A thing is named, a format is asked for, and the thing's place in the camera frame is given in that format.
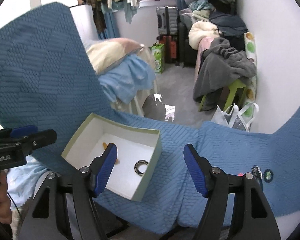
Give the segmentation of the person left hand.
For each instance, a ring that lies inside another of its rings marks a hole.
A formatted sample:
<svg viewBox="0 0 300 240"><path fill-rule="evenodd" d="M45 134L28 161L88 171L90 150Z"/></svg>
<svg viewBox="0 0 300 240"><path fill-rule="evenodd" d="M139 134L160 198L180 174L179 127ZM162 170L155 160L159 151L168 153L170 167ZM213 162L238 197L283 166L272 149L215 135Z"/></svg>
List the person left hand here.
<svg viewBox="0 0 300 240"><path fill-rule="evenodd" d="M6 172L0 173L0 222L10 225L12 222L11 200L8 197Z"/></svg>

